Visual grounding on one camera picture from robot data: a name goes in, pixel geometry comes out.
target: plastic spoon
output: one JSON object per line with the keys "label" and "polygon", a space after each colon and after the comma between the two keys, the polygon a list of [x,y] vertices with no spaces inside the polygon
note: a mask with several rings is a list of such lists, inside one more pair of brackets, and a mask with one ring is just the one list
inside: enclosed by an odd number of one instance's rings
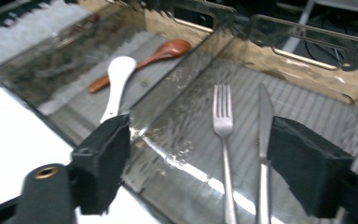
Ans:
{"label": "plastic spoon", "polygon": [[121,95],[126,86],[127,79],[131,76],[135,67],[136,61],[127,56],[117,57],[109,64],[107,70],[108,77],[113,79],[114,82],[110,88],[109,102],[107,103],[106,110],[101,118],[101,123],[117,115]]}
{"label": "plastic spoon", "polygon": [[[183,39],[173,39],[160,45],[159,48],[146,60],[137,64],[136,69],[143,68],[151,63],[170,58],[177,58],[188,52],[191,48],[190,43]],[[88,90],[91,93],[103,89],[109,84],[109,76],[103,76],[92,82]]]}

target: cutlery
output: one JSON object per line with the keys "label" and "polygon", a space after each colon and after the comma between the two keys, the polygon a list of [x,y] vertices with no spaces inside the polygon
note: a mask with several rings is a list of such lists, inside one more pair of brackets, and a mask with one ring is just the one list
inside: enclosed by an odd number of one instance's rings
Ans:
{"label": "cutlery", "polygon": [[233,198],[231,171],[227,149],[227,138],[234,130],[231,108],[231,90],[228,85],[215,85],[213,93],[213,129],[223,143],[223,165],[225,175],[225,223],[236,224],[237,217]]}
{"label": "cutlery", "polygon": [[[170,58],[177,58],[188,52],[190,43],[182,39],[173,39],[160,45],[159,48],[147,59],[137,64],[136,69],[141,69],[151,63]],[[91,93],[103,89],[109,84],[109,76],[103,76],[89,84],[88,90]]]}
{"label": "cutlery", "polygon": [[107,103],[101,123],[107,119],[111,119],[118,113],[120,107],[121,95],[126,86],[128,78],[135,70],[136,61],[127,56],[120,56],[115,58],[108,67],[109,78],[114,80],[110,87],[109,101]]}
{"label": "cutlery", "polygon": [[259,189],[258,204],[256,211],[257,224],[271,223],[270,203],[269,203],[269,181],[270,181],[270,161],[267,158],[269,149],[269,135],[271,133],[274,109],[269,92],[263,84],[259,86]]}

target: white spoon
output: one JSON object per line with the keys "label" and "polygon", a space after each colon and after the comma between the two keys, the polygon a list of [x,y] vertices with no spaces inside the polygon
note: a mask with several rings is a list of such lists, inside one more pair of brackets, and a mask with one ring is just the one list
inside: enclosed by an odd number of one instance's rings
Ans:
{"label": "white spoon", "polygon": [[136,61],[127,56],[117,57],[109,64],[109,68],[107,69],[110,80],[109,102],[101,118],[101,123],[117,116],[121,95],[135,67]]}

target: fork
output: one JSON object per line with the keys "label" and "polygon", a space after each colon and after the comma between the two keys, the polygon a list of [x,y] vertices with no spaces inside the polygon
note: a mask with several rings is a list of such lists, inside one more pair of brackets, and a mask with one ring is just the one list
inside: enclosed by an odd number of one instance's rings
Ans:
{"label": "fork", "polygon": [[223,165],[225,174],[225,223],[236,224],[237,217],[233,198],[231,171],[227,151],[227,138],[234,130],[231,108],[231,90],[228,85],[215,85],[213,93],[213,130],[223,142]]}

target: knife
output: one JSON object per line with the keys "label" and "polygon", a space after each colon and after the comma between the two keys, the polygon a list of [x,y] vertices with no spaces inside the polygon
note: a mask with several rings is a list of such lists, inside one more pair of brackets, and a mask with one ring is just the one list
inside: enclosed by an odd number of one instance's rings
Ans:
{"label": "knife", "polygon": [[259,159],[260,174],[258,188],[258,204],[256,210],[257,224],[271,223],[269,203],[270,161],[267,158],[269,135],[271,133],[274,108],[269,92],[263,83],[259,86]]}
{"label": "knife", "polygon": [[136,61],[133,58],[127,56],[117,57],[109,64],[107,70],[111,83],[109,101],[107,103],[105,112],[103,113],[103,117],[101,118],[101,123],[107,119],[111,119],[118,114],[121,95],[124,91],[127,80],[135,70],[135,67]]}

